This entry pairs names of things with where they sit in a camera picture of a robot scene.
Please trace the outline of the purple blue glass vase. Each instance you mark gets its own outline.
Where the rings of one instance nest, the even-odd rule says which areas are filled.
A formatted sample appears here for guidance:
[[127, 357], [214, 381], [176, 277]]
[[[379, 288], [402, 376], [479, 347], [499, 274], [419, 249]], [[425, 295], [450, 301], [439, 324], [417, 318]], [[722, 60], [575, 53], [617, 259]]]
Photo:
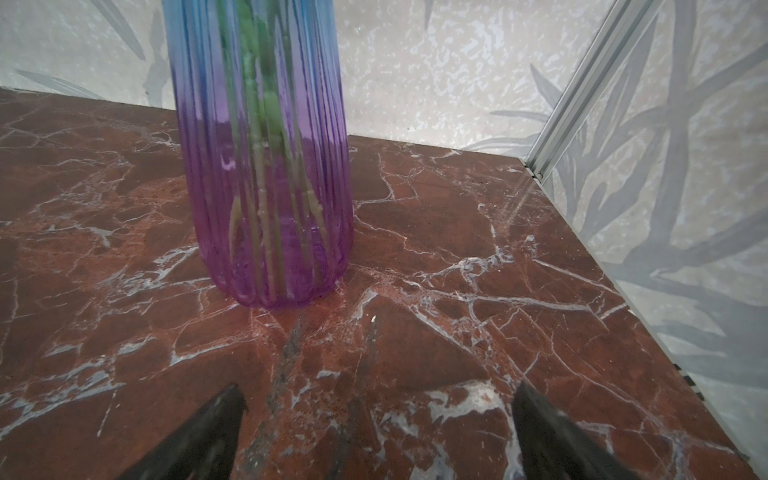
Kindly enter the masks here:
[[351, 162], [329, 1], [163, 5], [200, 255], [248, 307], [331, 291], [353, 244]]

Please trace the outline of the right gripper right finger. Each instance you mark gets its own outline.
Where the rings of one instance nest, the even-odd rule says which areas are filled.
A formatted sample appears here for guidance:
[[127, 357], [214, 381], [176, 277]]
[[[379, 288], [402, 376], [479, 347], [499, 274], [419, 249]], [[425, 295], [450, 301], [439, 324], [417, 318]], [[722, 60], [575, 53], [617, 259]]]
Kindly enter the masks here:
[[512, 401], [522, 466], [528, 479], [636, 479], [543, 394], [522, 381]]

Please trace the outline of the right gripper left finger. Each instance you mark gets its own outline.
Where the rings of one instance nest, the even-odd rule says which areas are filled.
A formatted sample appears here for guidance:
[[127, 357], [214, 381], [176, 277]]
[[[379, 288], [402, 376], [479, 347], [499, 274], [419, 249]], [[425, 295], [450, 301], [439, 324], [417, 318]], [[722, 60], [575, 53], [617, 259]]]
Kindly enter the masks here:
[[235, 383], [223, 388], [121, 479], [228, 479], [247, 404]]

